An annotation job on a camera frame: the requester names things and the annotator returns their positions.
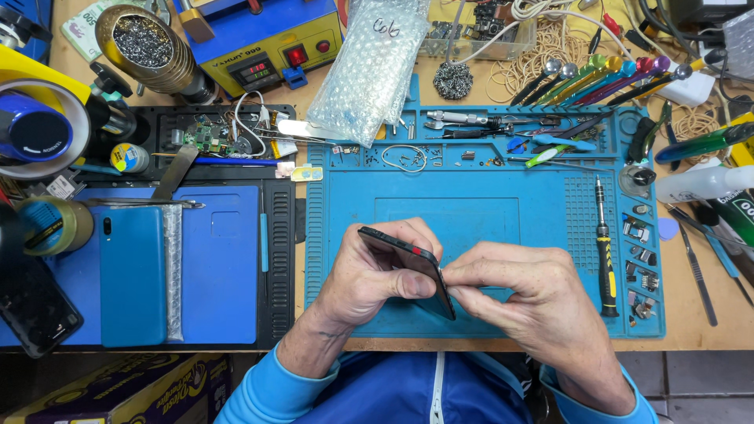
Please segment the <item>blue jacket sleeve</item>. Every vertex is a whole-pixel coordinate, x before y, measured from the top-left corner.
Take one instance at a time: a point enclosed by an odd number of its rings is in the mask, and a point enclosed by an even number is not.
[[[631,385],[634,395],[636,396],[636,407],[626,416],[614,416],[599,412],[588,406],[580,404],[573,398],[569,397],[560,390],[560,384],[555,373],[555,369],[542,365],[539,371],[539,380],[542,381],[555,394],[555,399],[560,409],[560,414],[568,424],[579,422],[588,422],[589,424],[658,424],[659,419],[652,406],[644,399],[636,384],[621,366],[623,376]]]
[[[338,376],[335,361],[323,379],[297,376],[277,359],[277,346],[249,369],[222,407],[215,424],[287,424],[309,412],[317,396]]]

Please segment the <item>wrist tattoo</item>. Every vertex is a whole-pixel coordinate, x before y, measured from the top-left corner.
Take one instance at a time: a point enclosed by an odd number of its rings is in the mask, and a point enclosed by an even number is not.
[[[349,334],[349,332],[347,332],[347,331],[345,331],[343,333],[337,333],[337,334],[332,334],[332,333],[327,333],[325,331],[320,331],[320,335],[321,336],[325,336],[328,339],[337,339],[338,337],[347,336],[348,334]]]

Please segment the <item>green bottle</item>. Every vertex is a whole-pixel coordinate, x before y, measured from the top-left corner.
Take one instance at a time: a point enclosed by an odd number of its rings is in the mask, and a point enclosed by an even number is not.
[[[707,202],[746,244],[754,246],[754,197],[748,191],[736,190]]]

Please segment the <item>red power switch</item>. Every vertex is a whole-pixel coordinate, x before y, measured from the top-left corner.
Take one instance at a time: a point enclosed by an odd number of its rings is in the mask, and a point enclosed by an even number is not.
[[[285,51],[285,54],[286,56],[288,56],[288,62],[291,66],[298,66],[309,60],[309,56],[306,55],[306,51],[304,51],[303,45],[297,45],[293,48],[289,48]]]
[[[329,41],[322,40],[322,41],[318,42],[317,43],[317,50],[319,50],[320,53],[327,53],[327,51],[329,50]]]

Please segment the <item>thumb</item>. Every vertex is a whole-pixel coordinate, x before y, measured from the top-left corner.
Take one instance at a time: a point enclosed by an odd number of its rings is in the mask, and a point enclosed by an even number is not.
[[[432,278],[411,269],[394,269],[380,272],[380,285],[385,299],[402,297],[404,299],[427,299],[437,291]]]
[[[453,296],[469,315],[487,321],[503,330],[510,326],[512,313],[508,306],[485,295],[476,287],[448,287],[448,294]]]

